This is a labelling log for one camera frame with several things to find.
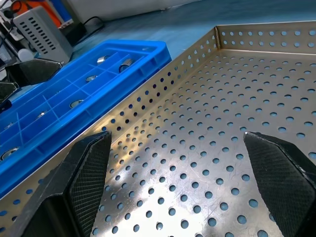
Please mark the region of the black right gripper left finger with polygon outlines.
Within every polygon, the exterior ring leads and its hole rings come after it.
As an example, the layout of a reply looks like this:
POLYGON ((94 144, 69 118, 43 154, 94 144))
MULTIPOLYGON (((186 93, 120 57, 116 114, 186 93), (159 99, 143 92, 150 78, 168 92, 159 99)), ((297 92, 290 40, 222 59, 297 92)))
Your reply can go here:
POLYGON ((22 211, 22 237, 89 237, 103 195, 112 134, 76 142, 22 211))

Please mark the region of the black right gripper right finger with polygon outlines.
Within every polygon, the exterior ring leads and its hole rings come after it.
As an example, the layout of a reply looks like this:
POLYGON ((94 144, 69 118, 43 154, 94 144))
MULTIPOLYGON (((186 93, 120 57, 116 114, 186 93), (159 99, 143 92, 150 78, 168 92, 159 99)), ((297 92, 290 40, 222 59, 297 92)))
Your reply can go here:
POLYGON ((316 237, 316 165, 294 144, 243 136, 259 193, 284 237, 316 237))

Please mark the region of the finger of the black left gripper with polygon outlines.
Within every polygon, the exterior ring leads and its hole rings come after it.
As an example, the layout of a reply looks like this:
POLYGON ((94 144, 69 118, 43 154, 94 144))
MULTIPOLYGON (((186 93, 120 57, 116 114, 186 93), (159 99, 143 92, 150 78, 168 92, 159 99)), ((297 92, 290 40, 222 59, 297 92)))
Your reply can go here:
POLYGON ((35 85, 50 80, 61 68, 60 62, 35 58, 5 67, 4 81, 16 83, 18 86, 35 85))
POLYGON ((17 83, 0 81, 0 104, 5 103, 18 90, 17 83))

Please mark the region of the blue plastic compartment tray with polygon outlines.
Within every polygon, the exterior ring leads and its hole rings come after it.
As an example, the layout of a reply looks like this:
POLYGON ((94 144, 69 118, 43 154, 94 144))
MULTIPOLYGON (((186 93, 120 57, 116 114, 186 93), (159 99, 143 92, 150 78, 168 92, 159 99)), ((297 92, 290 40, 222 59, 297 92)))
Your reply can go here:
POLYGON ((0 114, 0 198, 86 130, 171 60, 162 41, 107 40, 19 96, 0 114), (110 55, 100 65, 99 57, 110 55), (119 72, 127 59, 133 64, 119 72), (86 78, 96 75, 93 81, 86 78), (70 103, 82 99, 70 109, 70 103), (43 111, 47 113, 35 120, 43 111))

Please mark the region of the perforated steel tray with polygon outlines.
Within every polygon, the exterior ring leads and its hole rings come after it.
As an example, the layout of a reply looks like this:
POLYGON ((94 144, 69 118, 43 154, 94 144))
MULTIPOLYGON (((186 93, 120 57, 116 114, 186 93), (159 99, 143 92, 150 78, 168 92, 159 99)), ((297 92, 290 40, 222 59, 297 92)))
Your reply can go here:
POLYGON ((283 237, 247 131, 316 165, 316 21, 219 25, 79 135, 112 132, 96 237, 283 237))

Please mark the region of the white round object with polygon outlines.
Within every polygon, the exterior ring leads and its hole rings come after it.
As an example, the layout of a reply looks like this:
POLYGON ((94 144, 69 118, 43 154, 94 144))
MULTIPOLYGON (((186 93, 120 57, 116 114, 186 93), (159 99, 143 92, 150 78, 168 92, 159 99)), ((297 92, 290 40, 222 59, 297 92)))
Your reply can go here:
POLYGON ((20 49, 18 51, 18 58, 21 62, 26 62, 34 58, 33 53, 29 49, 20 49))

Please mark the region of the grey vented metal box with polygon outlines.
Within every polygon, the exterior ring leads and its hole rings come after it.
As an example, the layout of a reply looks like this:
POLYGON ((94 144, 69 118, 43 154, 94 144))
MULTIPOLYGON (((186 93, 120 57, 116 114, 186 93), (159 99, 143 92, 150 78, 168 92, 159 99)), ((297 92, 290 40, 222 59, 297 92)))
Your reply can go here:
POLYGON ((39 53, 39 58, 68 63, 73 47, 42 6, 13 18, 13 23, 39 53))

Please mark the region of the white power strip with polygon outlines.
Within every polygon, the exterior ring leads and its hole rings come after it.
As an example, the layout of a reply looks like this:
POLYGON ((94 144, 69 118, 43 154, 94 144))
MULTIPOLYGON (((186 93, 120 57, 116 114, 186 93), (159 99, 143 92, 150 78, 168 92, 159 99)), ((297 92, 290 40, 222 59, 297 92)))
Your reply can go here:
POLYGON ((13 23, 14 17, 15 15, 9 7, 0 9, 0 24, 3 26, 4 32, 9 33, 15 41, 20 41, 23 39, 23 36, 18 33, 13 23))

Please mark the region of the black power adapter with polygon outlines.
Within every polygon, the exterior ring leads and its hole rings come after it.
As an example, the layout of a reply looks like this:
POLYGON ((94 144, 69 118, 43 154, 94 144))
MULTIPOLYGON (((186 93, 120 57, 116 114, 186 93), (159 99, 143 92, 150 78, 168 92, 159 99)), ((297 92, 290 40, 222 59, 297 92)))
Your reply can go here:
POLYGON ((72 23, 62 30, 71 46, 75 46, 86 34, 83 23, 72 23))

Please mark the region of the blue box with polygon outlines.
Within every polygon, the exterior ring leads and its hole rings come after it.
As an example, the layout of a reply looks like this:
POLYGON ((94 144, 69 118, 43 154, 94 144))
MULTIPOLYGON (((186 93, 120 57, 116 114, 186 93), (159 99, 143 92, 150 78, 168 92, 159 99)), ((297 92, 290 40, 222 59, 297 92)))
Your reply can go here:
POLYGON ((65 28, 74 22, 62 0, 41 0, 41 2, 57 28, 65 28))

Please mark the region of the orange object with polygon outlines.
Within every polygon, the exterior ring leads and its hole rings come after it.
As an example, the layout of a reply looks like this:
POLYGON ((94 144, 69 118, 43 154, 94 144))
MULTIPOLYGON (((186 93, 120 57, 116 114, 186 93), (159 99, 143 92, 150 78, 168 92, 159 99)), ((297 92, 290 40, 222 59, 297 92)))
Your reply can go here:
POLYGON ((33 7, 43 5, 44 2, 45 0, 12 0, 10 8, 13 11, 20 11, 25 6, 29 10, 33 7))

